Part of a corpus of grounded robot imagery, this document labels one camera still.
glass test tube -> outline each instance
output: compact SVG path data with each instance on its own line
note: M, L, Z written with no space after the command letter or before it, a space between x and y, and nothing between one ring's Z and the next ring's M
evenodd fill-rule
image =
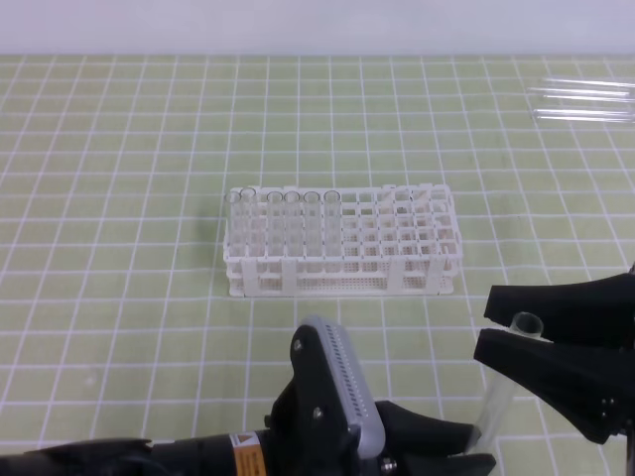
M285 238L289 256L303 255L304 240L302 238L300 200L300 194L296 191L285 193Z
M240 190L240 203L242 204L242 213L246 222L245 244L249 256L262 256L265 253L257 200L256 190L251 186L246 186Z
M319 193L305 193L305 242L307 256L321 256L321 212Z
M245 220L242 216L240 193L237 191L226 193L224 203L229 256L243 256L245 254Z
M282 256L285 251L285 217L283 196L279 191L267 195L267 253Z
M514 315L509 330L524 337L537 339L542 335L543 328L543 321L537 315L518 312ZM494 375L485 393L483 410L467 445L469 453L483 453L489 450L517 389L516 382L499 373Z
M327 256L341 255L341 196L335 190L324 194L324 248Z

green cutting mat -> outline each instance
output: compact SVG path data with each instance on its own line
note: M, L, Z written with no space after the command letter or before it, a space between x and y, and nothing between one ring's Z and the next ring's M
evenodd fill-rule
M347 325L376 398L474 422L489 287L623 272L635 131L532 121L546 75L630 58L0 57L0 450L262 426L295 325ZM464 238L449 297L227 297L232 186L448 183ZM528 394L498 474L622 474Z

white grid line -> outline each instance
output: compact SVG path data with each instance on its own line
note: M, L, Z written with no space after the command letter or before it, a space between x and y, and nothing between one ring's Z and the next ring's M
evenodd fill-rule
M97 107L97 111L100 110L101 105L103 104L103 99L105 97L105 92L106 92L106 89L108 87L108 81L112 77L112 71L114 70L114 67L115 67L115 63L113 63L110 66L110 71L108 73L108 78L106 79L102 94L100 96L99 106ZM97 118L98 118L98 113L95 114L95 116L93 118L93 121L92 121L92 123L90 125L90 133L94 130L95 124L97 122ZM90 136L91 136L90 133L88 134L88 139L86 139L86 144L85 144L83 153L81 155L81 160L79 161L79 166L77 167L78 170L81 170L81 165L83 164L83 161L86 158L86 152L88 150L88 144L90 142L89 139L90 139ZM73 184L71 186L71 193L70 193L70 195L68 196L68 198L66 200L66 204L64 206L64 212L62 214L63 218L67 214L67 210L68 210L68 207L70 205L71 198L73 197L73 192L74 192L74 189L76 188L76 184L77 184L77 176L75 176L73 178ZM52 252L51 252L52 254L55 252L56 248L57 248L57 240L56 240L56 243L54 244L54 246L52 247ZM92 264L92 260L94 258L95 250L96 250L96 248L94 248L94 247L90 250L90 257L88 259L88 268ZM43 275L44 275L45 278L46 278L46 275L47 275L48 268L49 268L49 266L47 266L47 269L43 272ZM88 282L88 273L83 273L83 280L82 280L82 283L81 283L81 288L79 290L78 296L81 296L81 294L83 293L83 290L85 289L87 282ZM53 383L53 389L51 390L51 397L49 398L49 406L47 408L47 414L45 415L44 422L42 423L42 431L40 432L40 441L45 439L47 426L49 424L49 419L51 418L51 408L52 408L53 403L55 401L55 395L56 395L56 392L58 390L58 385L60 383L60 376L62 375L62 365L64 364L64 362L66 360L66 353L67 353L68 347L70 345L70 337L72 336L72 331L74 330L74 325L75 325L75 322L76 322L76 319L77 319L78 311L79 311L79 301L75 305L73 313L72 313L72 318L70 319L70 325L68 327L68 334L66 336L66 339L65 339L65 342L64 342L64 345L63 345L62 358L60 359L60 369L56 372L56 379L55 379L55 381Z
M163 129L165 127L165 123L166 123L166 118L168 117L168 104L170 104L170 99L172 98L172 90L174 87L174 80L175 80L175 76L177 74L177 68L179 67L179 59L177 59L175 61L175 65L174 65L174 70L173 70L173 75L172 75L172 81L170 83L170 89L168 91L168 99L166 101L166 111L164 112L164 116L163 116L163 120L162 120L162 126L161 126L161 134L160 137L163 135ZM198 117L196 118L196 127L194 129L194 141L196 140L196 132L198 130L197 124L198 124ZM157 142L157 151L159 150L161 141ZM190 176L191 176L191 163L193 161L190 161L190 168L188 170L188 174L186 177L186 189L188 189L188 184L190 183ZM169 296L171 291L172 291L172 283L174 282L174 268L175 265L177 263L177 251L179 250L179 241L181 238L181 225L183 223L183 215L185 213L185 209L186 209L186 197L187 195L184 193L183 194L183 198L181 200L181 212L179 213L179 226L177 227L177 240L174 246L174 253L172 256L172 265L171 265L171 270L170 270L170 274L168 277L168 287L166 289L166 296ZM152 369L152 375L150 376L150 385L148 386L148 401L150 401L150 399L152 398L152 393L154 391L155 388L155 379L157 377L157 363L159 362L159 357L161 355L161 344L163 342L163 329L166 326L166 318L168 316L168 302L166 301L164 303L163 306L163 313L161 315L161 325L159 327L159 335L157 336L157 346L156 346L156 350L155 350L155 366ZM146 430L148 427L148 415L150 414L150 404L146 405L145 411L144 411L144 415L143 415L143 423L141 426L141 434L145 435L146 434Z
M51 70L53 68L53 64L54 63L55 63L55 59L52 59L51 60L51 64L50 64L49 68L47 69L47 77L48 77L48 74L51 73ZM82 67L83 67L83 60L82 60L81 66L79 67L79 69L77 71L77 76L76 77L79 77L79 72L81 71ZM67 98L67 100L65 102L64 111L67 110L68 105L70 104L71 98L72 98L72 90L71 90L70 94L68 95L68 98ZM62 123L63 118L64 118L64 113L58 119L58 127ZM19 139L16 142L16 147L19 144L19 142L21 140L21 137L22 136L19 136ZM46 155L45 156L44 162L42 164L42 168L40 170L40 174L38 175L38 178L36 179L36 185L34 187L35 189L37 189L38 183L40 183L40 181L42 180L42 177L45 174L44 170L45 170L45 168L47 166L49 158L50 158L50 155ZM64 211L66 211L66 208L67 208L67 206L69 204L69 199L70 199L70 195L66 199L66 204L64 206ZM30 197L29 198L29 203L27 204L27 208L25 209L25 216L26 216L26 213L28 213L28 210L29 210L32 202L33 202L33 197ZM24 222L21 222L20 225L19 225L19 230L22 229L23 225L24 225ZM2 393L2 400L0 401L0 414L4 410L4 403L5 403L6 399L7 399L7 396L9 395L9 390L11 389L11 383L13 382L13 378L15 376L15 369L16 369L16 366L17 366L17 364L19 362L20 354L22 353L22 349L24 347L24 343L25 343L25 341L27 339L27 334L28 334L28 331L29 331L29 327L31 325L31 321L33 320L33 315L35 314L36 304L38 302L38 299L40 298L40 294L41 294L42 289L44 287L44 283L45 283L46 275L47 275L47 270L49 269L49 267L51 265L51 261L53 259L53 254L54 254L54 250L56 248L56 243L58 242L58 239L60 238L61 232L62 232L62 225L59 224L58 227L57 227L57 230L56 230L56 236L55 236L54 241L53 241L53 246L49 250L49 253L48 253L48 256L47 256L47 261L46 261L44 270L40 273L41 277L40 277L40 279L38 281L38 287L36 289L35 297L34 297L34 300L33 300L32 304L31 304L31 308L29 310L29 315L27 317L27 322L26 322L26 324L24 326L24 331L22 332L22 334L20 336L20 342L18 344L18 348L17 348L15 356L14 356L14 362L13 362L14 366L12 367L12 369L9 372L9 376L7 377L7 383L5 384L5 389L4 389L4 392ZM16 244L16 242L18 240L18 236L19 235L20 235L20 231L18 233L16 233L16 238L15 238L15 240L13 242L14 246L9 250L9 255L7 256L7 261L5 263L5 266L8 265L8 263L9 263L9 261L11 259L11 256L13 255L13 251L15 250L15 244ZM4 277L5 277L4 274L0 275L0 284L4 282Z
M141 89L141 85L142 85L142 81L141 81L141 79L139 79L139 81L137 83L137 91L139 91ZM137 96L135 96L132 99L133 105L136 103L136 100L137 100ZM132 114L130 114L128 116L128 124L127 124L128 127L130 126L130 122L131 121L132 121ZM121 165L121 159L123 157L124 143L125 143L125 141L121 142L121 148L119 149L119 155L117 157L117 164L115 165L115 173L112 175L112 178L110 180L110 185L108 187L108 192L110 192L112 190L112 188L113 188L113 186L115 184L115 178L117 176L116 173L119 170L119 167ZM141 228L142 227L141 227L141 223L140 223L139 226L137 227L137 233L136 233L135 242L139 241L139 238L141 236ZM135 258L135 253L134 253L134 249L133 249L132 256L130 257L131 266L134 263L134 258ZM128 290L129 281L130 281L130 274L128 274L126 276L126 282L124 284L124 295L123 296L125 296L125 293ZM110 348L108 349L107 364L110 364L112 362L112 356L113 356L114 350L115 350L115 342L117 340L117 331L119 330L119 325L121 323L121 316L122 316L122 312L123 312L124 299L123 298L122 299L118 299L118 301L119 301L119 309L118 309L118 312L117 312L117 318L115 320L115 325L114 325L114 328L113 328L112 338L110 340ZM100 408L101 408L101 402L103 401L103 396L104 396L104 393L106 391L106 383L107 383L107 377L108 377L107 373L108 373L108 369L106 368L106 370L104 370L104 375L103 375L103 378L102 378L102 381L101 381L101 386L100 386L100 389L99 389L99 398L98 398L97 408L95 409L95 415L94 415L94 417L92 419L92 423L91 423L91 426L90 426L90 432L89 432L90 439L93 439L95 437L95 432L97 430L97 424L99 422L99 412L100 412Z

white plastic test tube rack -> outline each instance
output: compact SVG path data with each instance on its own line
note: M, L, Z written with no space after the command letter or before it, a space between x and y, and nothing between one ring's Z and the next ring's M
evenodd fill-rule
M227 197L223 258L234 297L453 291L462 247L446 185L247 187Z

test tube rack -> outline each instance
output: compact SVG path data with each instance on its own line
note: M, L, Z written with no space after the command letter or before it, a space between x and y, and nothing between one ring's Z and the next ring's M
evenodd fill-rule
M328 188L252 187L251 233L264 246L240 247L232 253L231 233L225 227L223 259L229 294L233 297L320 297L447 295L462 260L461 236L454 203L444 184L339 188L341 213L338 254L324 243L324 194ZM231 192L240 192L233 188ZM287 239L281 256L269 256L267 196L314 191L321 197L321 252L308 256L303 226L302 255L290 256ZM301 217L306 223L305 203Z

